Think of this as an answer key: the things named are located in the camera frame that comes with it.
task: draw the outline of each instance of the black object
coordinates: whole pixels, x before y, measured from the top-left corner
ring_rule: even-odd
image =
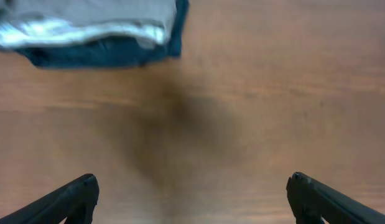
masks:
[[[182,31],[189,7],[188,0],[177,0],[177,14],[171,39],[154,49],[143,49],[135,38],[107,37],[68,47],[30,47],[14,49],[40,68],[106,68],[133,67],[180,57]]]
[[[90,224],[98,201],[97,179],[85,174],[28,206],[0,219],[0,224]]]
[[[295,172],[287,182],[287,199],[297,224],[385,223],[385,215],[333,190],[321,182]]]

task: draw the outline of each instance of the dark blue fabric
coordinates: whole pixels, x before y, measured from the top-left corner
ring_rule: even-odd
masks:
[[[141,48],[134,38],[107,37],[83,45],[69,47],[26,48],[15,51],[40,68],[105,68],[133,67],[180,57],[182,31],[187,16],[188,0],[177,0],[177,15],[169,42],[155,49]]]

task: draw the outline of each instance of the folded cloth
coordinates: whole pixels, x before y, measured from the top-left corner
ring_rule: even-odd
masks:
[[[188,0],[177,0],[177,15],[171,38],[154,49],[142,48],[132,37],[107,37],[82,45],[67,47],[28,47],[16,49],[40,68],[131,67],[181,56],[182,31]]]
[[[0,48],[84,44],[110,35],[170,39],[176,0],[0,0]]]

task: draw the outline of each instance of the teal fabric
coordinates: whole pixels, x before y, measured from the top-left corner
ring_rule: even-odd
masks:
[[[15,49],[39,68],[108,68],[134,67],[180,57],[182,31],[188,12],[188,0],[177,0],[177,15],[172,37],[166,45],[143,49],[131,37],[107,37],[83,45]]]

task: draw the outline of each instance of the wood grain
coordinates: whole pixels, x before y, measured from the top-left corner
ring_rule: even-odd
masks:
[[[0,54],[0,217],[84,173],[94,223],[293,223],[302,171],[385,213],[385,0],[191,0],[181,60]]]

